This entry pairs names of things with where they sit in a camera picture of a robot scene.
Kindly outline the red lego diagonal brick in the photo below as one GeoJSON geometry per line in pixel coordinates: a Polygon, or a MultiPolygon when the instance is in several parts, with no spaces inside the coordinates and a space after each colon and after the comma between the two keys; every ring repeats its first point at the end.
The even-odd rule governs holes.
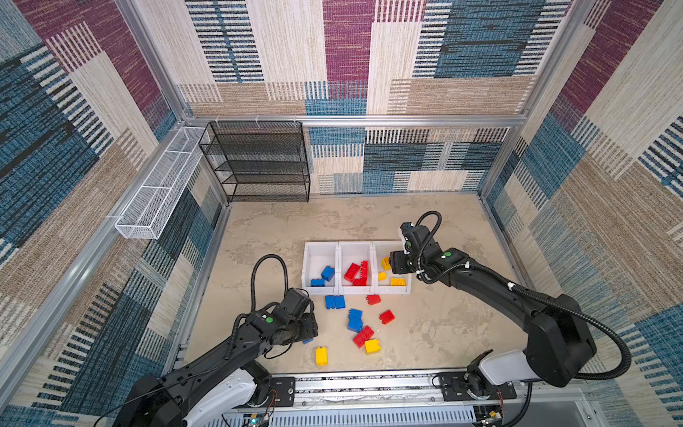
{"type": "Polygon", "coordinates": [[[367,341],[373,338],[374,334],[375,332],[371,327],[365,326],[354,336],[352,341],[358,348],[362,348],[367,341]]]}

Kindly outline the large red lego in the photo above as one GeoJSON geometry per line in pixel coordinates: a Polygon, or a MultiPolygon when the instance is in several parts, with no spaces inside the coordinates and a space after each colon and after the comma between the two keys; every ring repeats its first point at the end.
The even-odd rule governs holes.
{"type": "Polygon", "coordinates": [[[357,263],[351,263],[348,270],[346,270],[344,274],[344,279],[352,282],[354,279],[356,279],[359,275],[360,272],[360,265],[357,263]]]}

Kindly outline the long red lego front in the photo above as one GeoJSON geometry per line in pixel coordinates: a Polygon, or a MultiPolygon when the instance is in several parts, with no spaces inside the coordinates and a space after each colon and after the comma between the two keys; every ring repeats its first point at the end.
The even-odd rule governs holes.
{"type": "Polygon", "coordinates": [[[361,283],[361,286],[367,285],[368,276],[369,276],[369,264],[368,264],[368,261],[363,261],[360,265],[360,276],[359,276],[359,282],[361,283]]]}

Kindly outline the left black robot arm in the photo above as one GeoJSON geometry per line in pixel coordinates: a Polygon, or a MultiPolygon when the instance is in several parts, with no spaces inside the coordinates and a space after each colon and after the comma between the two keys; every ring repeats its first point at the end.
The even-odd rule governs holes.
{"type": "Polygon", "coordinates": [[[119,409],[115,426],[203,426],[223,411],[262,405],[271,374],[257,359],[275,346],[318,335],[315,304],[290,288],[282,302],[238,315],[231,335],[188,365],[161,377],[145,375],[119,409]]]}

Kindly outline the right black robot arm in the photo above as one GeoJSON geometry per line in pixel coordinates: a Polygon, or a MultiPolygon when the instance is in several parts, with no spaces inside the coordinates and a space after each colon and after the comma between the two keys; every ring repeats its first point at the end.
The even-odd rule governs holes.
{"type": "Polygon", "coordinates": [[[528,336],[526,346],[511,352],[480,354],[467,366],[469,391],[484,397],[494,387],[513,381],[543,381],[566,386],[596,354],[587,323],[570,313],[580,311],[567,295],[558,298],[521,287],[454,247],[443,251],[424,225],[400,226],[404,248],[391,253],[394,273],[414,273],[424,283],[434,280],[471,295],[512,320],[528,336]]]}

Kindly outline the right white bin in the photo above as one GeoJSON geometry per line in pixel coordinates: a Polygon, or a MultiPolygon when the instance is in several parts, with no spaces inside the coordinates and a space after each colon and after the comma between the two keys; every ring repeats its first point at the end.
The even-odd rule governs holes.
{"type": "Polygon", "coordinates": [[[371,279],[373,290],[377,295],[409,295],[411,293],[412,276],[410,274],[394,274],[386,263],[393,252],[403,252],[400,241],[371,242],[371,279]]]}

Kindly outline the white bin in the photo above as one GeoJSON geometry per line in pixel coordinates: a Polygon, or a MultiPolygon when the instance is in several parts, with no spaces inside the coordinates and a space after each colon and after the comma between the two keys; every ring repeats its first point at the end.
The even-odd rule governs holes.
{"type": "Polygon", "coordinates": [[[411,293],[412,276],[410,274],[394,274],[386,263],[393,252],[403,252],[400,241],[371,242],[371,279],[373,290],[377,295],[409,295],[411,293]]]}
{"type": "Polygon", "coordinates": [[[338,247],[339,290],[342,295],[375,292],[374,245],[369,241],[341,241],[338,247]]]}
{"type": "Polygon", "coordinates": [[[336,241],[313,241],[305,243],[302,262],[302,287],[309,294],[325,296],[338,294],[338,247],[339,243],[336,241]],[[323,272],[326,266],[334,268],[334,278],[330,282],[325,282],[325,286],[313,288],[311,286],[311,280],[322,279],[321,272],[323,272]]]}

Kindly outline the blue lego pair back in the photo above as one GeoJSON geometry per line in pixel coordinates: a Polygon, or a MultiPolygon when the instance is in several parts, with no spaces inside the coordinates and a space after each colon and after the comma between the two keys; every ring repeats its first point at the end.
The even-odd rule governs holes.
{"type": "Polygon", "coordinates": [[[325,308],[327,310],[340,310],[346,308],[345,297],[343,295],[326,295],[325,308]]]}

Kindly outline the left white bin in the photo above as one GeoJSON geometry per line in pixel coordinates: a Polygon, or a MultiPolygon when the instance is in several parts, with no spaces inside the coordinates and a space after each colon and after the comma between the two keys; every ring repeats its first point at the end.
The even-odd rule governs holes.
{"type": "Polygon", "coordinates": [[[339,243],[336,241],[313,241],[305,243],[302,262],[302,287],[309,294],[325,296],[338,294],[338,247],[339,243]],[[334,268],[334,278],[330,282],[325,282],[325,286],[313,288],[311,286],[311,280],[322,279],[321,272],[323,272],[326,266],[334,268]]]}

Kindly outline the small red lego back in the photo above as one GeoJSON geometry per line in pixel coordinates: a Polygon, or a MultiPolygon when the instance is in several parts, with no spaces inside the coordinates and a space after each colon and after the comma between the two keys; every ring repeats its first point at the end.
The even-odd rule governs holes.
{"type": "Polygon", "coordinates": [[[379,304],[380,302],[382,302],[382,299],[379,295],[367,295],[366,301],[369,305],[375,305],[375,304],[379,304]]]}

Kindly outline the red lego right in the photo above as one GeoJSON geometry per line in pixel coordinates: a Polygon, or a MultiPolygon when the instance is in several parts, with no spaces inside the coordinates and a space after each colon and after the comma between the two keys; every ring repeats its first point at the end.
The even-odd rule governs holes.
{"type": "Polygon", "coordinates": [[[384,311],[379,316],[379,320],[382,323],[382,325],[388,325],[389,323],[393,322],[395,318],[396,317],[391,310],[384,311]]]}

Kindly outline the middle white bin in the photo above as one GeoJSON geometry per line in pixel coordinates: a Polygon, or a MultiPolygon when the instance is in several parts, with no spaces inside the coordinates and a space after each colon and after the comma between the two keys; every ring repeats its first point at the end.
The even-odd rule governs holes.
{"type": "Polygon", "coordinates": [[[369,241],[341,241],[338,247],[339,290],[342,295],[375,292],[374,245],[369,241]]]}

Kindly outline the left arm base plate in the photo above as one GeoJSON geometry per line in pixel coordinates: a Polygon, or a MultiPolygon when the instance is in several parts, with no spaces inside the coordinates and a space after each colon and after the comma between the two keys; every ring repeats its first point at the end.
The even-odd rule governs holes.
{"type": "Polygon", "coordinates": [[[248,407],[293,407],[295,405],[296,379],[294,376],[272,377],[257,386],[248,407]]]}

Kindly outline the aluminium front rail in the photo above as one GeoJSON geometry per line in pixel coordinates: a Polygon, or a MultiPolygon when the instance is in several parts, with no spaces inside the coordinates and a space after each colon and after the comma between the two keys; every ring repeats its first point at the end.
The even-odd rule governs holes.
{"type": "Polygon", "coordinates": [[[604,426],[587,388],[512,384],[515,400],[444,401],[433,378],[450,370],[314,373],[294,376],[293,407],[235,407],[203,426],[604,426]]]}

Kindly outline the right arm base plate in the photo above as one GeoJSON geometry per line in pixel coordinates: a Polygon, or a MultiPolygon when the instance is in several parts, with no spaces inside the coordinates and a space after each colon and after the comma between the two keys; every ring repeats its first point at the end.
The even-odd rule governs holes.
{"type": "Polygon", "coordinates": [[[444,401],[515,400],[512,384],[492,385],[483,376],[467,371],[440,372],[433,385],[442,393],[444,401]]]}

